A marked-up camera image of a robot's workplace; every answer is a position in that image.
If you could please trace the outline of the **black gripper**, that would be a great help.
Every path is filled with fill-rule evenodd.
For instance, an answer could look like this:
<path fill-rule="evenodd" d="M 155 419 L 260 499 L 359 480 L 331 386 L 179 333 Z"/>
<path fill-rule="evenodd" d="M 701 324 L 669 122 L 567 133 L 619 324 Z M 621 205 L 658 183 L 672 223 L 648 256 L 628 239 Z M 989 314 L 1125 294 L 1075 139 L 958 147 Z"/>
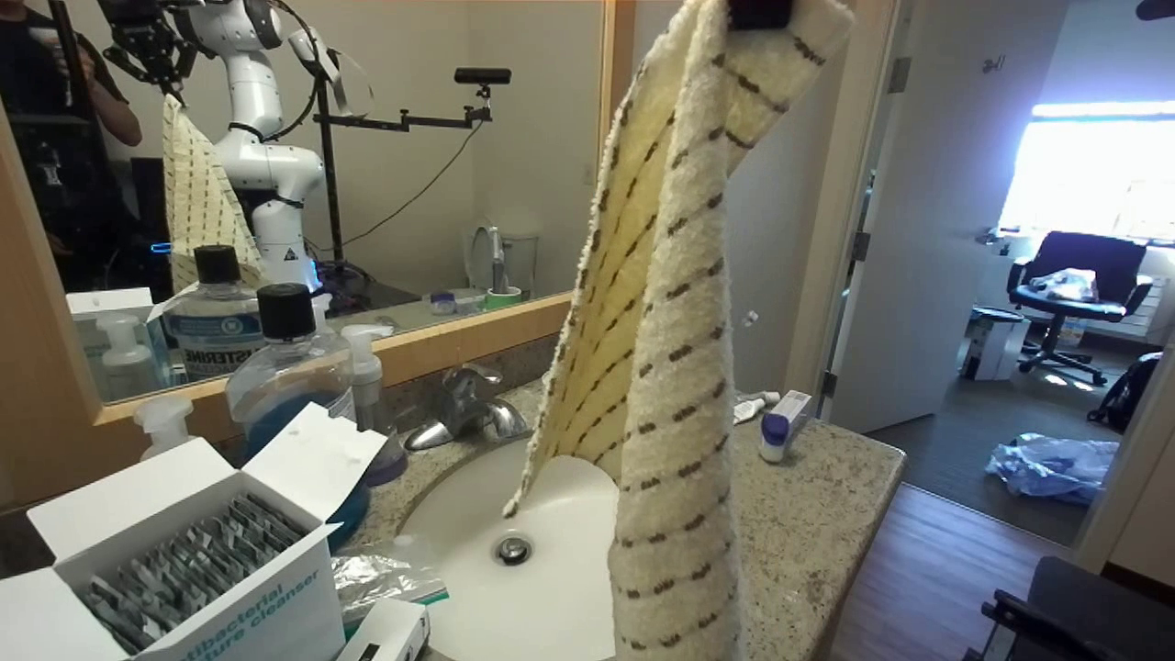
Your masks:
<path fill-rule="evenodd" d="M 731 29 L 787 29 L 794 20 L 794 0 L 726 0 Z"/>

